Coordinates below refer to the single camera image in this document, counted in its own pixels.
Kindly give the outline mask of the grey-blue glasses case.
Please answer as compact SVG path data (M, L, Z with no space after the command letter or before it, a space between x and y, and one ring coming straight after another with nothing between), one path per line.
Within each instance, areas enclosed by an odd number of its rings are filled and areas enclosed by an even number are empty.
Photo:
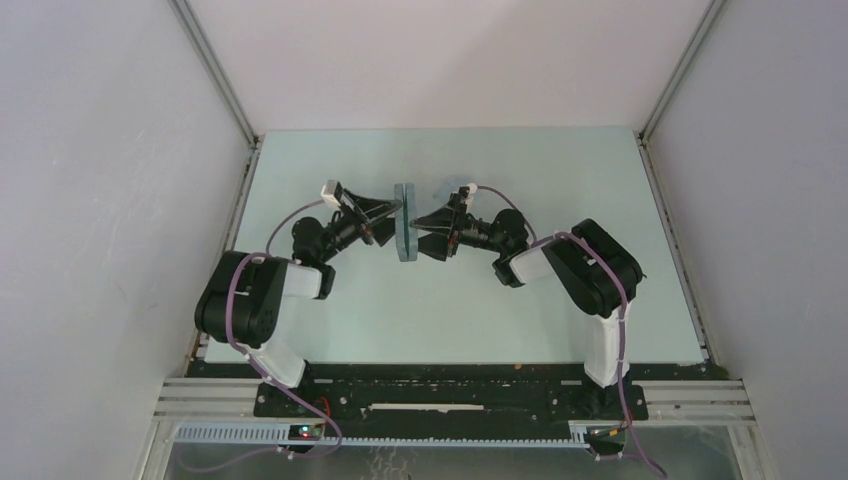
M395 242L401 262L414 262L418 258L418 233L411 226L417 218L415 188L413 183L396 183L395 200L401 208L395 212Z

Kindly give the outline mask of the light blue cleaning cloth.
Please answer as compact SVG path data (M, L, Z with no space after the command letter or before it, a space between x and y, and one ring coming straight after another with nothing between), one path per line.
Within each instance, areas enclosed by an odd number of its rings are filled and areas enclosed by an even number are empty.
M450 175L446 177L437 187L433 194L433 198L441 201L442 203L447 203L452 194L458 194L459 191L465 187L469 189L469 194L467 200L464 200L464 203L468 207L471 207L474 196L479 190L480 185L474 182L473 178L468 175Z

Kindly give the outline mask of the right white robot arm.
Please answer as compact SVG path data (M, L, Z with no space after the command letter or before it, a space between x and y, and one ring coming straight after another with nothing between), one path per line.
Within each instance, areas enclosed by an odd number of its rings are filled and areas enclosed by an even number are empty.
M445 261L466 246L497 254L492 268L499 282L520 288L556 277L572 302L591 322L584 372L594 383L581 392L585 411L606 418L622 403L616 386L629 370L627 322L637 286L645 275L638 261L606 230L585 219L565 232L533 242L524 214L515 208L491 221L468 211L473 190L462 187L445 205L410 221L421 232L418 250Z

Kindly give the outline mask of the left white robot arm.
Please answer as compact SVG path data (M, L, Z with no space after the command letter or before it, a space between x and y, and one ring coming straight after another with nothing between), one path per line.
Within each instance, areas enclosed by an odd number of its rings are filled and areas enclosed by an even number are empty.
M224 252L194 311L196 329L228 344L266 382L281 386L278 404L297 417L312 411L316 390L302 380L307 361L276 331L284 302L326 299L336 277L331 260L356 242L385 245L405 206L399 198L357 195L336 180L322 187L318 202L331 211L327 222L299 208L280 223L291 228L291 257L268 250Z

